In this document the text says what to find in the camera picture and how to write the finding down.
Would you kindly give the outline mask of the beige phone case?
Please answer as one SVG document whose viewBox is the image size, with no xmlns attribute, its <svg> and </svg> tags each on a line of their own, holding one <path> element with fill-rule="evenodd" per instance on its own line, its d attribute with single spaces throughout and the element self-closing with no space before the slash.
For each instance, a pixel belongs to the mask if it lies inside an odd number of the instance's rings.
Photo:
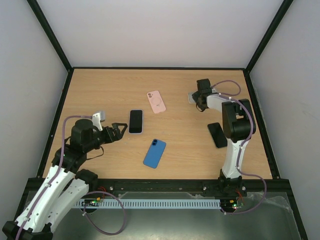
<svg viewBox="0 0 320 240">
<path fill-rule="evenodd" d="M 189 92 L 188 93 L 188 102 L 190 104 L 196 104 L 197 102 L 197 95 L 195 95 L 195 92 Z"/>
</svg>

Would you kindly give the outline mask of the green phone black screen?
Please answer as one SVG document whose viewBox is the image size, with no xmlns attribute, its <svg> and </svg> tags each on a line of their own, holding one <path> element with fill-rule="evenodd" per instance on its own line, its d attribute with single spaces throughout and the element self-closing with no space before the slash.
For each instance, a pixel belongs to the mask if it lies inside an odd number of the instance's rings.
<svg viewBox="0 0 320 240">
<path fill-rule="evenodd" d="M 216 148 L 221 149 L 227 147 L 228 141 L 224 135 L 221 125 L 218 122 L 208 124 L 207 128 Z"/>
</svg>

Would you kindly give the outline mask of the blue phone back up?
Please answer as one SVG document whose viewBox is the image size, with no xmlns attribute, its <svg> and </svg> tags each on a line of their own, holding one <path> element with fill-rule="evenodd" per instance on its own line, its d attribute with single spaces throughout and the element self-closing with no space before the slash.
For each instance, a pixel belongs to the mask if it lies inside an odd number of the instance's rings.
<svg viewBox="0 0 320 240">
<path fill-rule="evenodd" d="M 165 151 L 166 143 L 159 139 L 153 139 L 145 155 L 143 164 L 152 169 L 156 169 Z"/>
</svg>

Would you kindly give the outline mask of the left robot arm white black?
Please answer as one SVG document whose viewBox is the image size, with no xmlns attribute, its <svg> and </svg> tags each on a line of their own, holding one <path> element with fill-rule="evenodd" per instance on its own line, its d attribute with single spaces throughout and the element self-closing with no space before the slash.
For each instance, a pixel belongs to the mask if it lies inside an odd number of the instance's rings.
<svg viewBox="0 0 320 240">
<path fill-rule="evenodd" d="M 84 196 L 96 194 L 98 175 L 81 169 L 87 154 L 122 139 L 128 125 L 102 126 L 97 116 L 78 116 L 62 139 L 42 185 L 24 211 L 2 231 L 10 240 L 51 240 L 60 222 Z"/>
</svg>

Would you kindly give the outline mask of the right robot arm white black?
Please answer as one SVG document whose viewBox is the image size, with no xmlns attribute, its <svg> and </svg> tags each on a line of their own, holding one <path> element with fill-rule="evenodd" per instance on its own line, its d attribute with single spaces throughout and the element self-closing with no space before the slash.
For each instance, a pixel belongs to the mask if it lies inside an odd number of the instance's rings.
<svg viewBox="0 0 320 240">
<path fill-rule="evenodd" d="M 222 83 L 233 83 L 237 93 L 226 93 L 216 89 Z M 235 195 L 242 190 L 242 163 L 246 147 L 256 132 L 256 124 L 250 101 L 246 98 L 235 99 L 241 92 L 241 86 L 234 80 L 222 80 L 211 84 L 210 80 L 196 81 L 197 91 L 192 99 L 200 112 L 214 109 L 222 114 L 222 132 L 226 139 L 226 157 L 218 177 L 217 190 L 223 196 Z"/>
</svg>

